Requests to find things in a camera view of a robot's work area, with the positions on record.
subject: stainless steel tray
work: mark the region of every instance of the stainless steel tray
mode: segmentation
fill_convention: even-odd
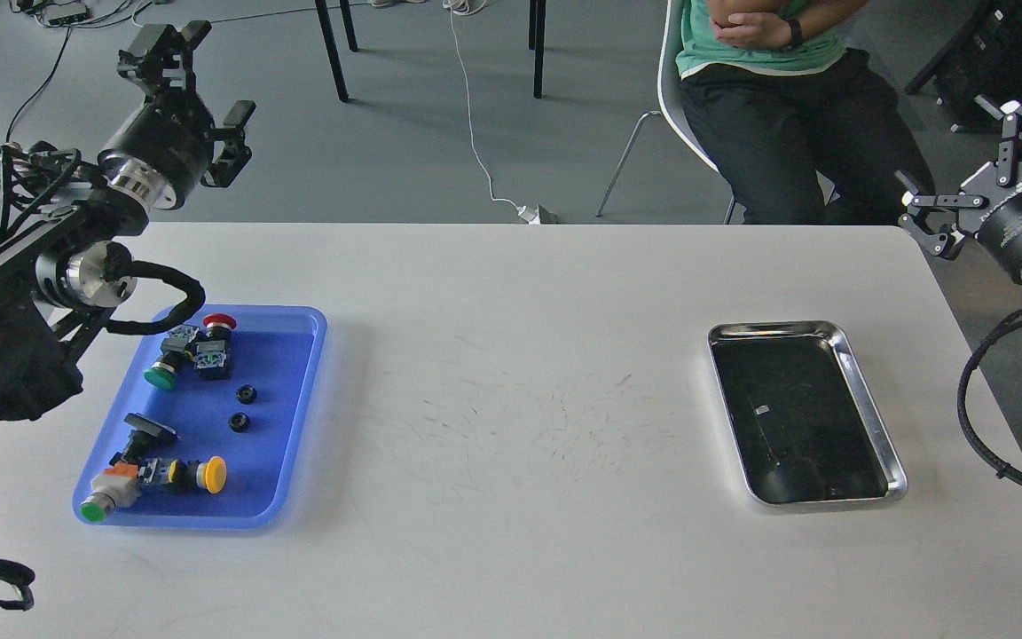
[[[722,324],[709,349],[751,496],[789,506],[904,494],[904,470],[838,326]]]

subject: black pants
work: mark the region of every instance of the black pants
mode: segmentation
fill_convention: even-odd
[[[904,171],[933,191],[932,175],[897,93],[847,49],[812,76],[768,77],[711,64],[682,81],[685,117],[746,208],[747,224],[895,224]],[[816,173],[839,197],[824,206]]]

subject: black stool leg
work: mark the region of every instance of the black stool leg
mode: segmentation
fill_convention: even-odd
[[[329,69],[333,71],[333,86],[337,89],[337,99],[349,102],[350,93],[345,90],[345,77],[341,76],[341,60],[337,57],[337,44],[333,41],[333,25],[329,24],[326,0],[313,0],[313,4],[318,9],[321,36],[326,40],[326,53],[329,56]]]
[[[530,0],[530,26],[527,28],[527,48],[535,51],[535,21],[539,20],[539,0]]]
[[[350,12],[350,0],[338,0],[341,7],[341,21],[345,24],[345,41],[350,44],[350,51],[358,50],[358,37],[353,34],[353,13]]]
[[[535,0],[535,97],[543,97],[543,49],[547,42],[547,0]]]

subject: wristwatch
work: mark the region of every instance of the wristwatch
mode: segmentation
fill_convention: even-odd
[[[798,24],[794,17],[786,20],[787,25],[791,28],[791,41],[786,47],[780,47],[779,50],[783,53],[788,51],[794,51],[803,45],[803,26]]]

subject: power plug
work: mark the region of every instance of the power plug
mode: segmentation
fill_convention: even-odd
[[[557,224],[559,218],[545,210],[543,206],[522,206],[519,208],[519,219],[527,224]]]

